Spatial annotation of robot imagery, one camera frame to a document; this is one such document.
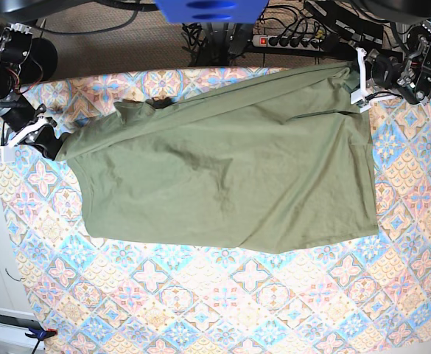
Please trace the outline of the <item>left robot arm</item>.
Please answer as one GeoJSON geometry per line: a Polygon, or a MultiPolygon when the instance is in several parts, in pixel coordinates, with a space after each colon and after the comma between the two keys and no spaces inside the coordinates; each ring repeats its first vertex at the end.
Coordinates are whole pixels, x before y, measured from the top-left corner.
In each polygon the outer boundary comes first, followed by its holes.
{"type": "Polygon", "coordinates": [[[363,111],[371,103],[394,97],[418,105],[431,98],[431,1],[351,1],[350,4],[372,21],[388,22],[404,54],[393,58],[357,46],[359,88],[351,93],[351,103],[363,111]]]}

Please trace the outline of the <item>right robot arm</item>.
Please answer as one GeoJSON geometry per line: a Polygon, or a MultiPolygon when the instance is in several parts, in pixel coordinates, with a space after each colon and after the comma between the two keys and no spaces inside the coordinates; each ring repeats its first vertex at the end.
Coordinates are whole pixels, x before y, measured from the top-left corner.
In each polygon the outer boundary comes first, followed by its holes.
{"type": "Polygon", "coordinates": [[[0,1],[0,162],[13,157],[14,148],[28,145],[44,158],[53,160],[67,135],[55,135],[57,123],[46,117],[46,106],[34,108],[21,90],[21,71],[28,63],[37,66],[40,83],[46,76],[45,64],[34,58],[40,46],[30,30],[39,18],[80,6],[81,1],[0,1]]]}

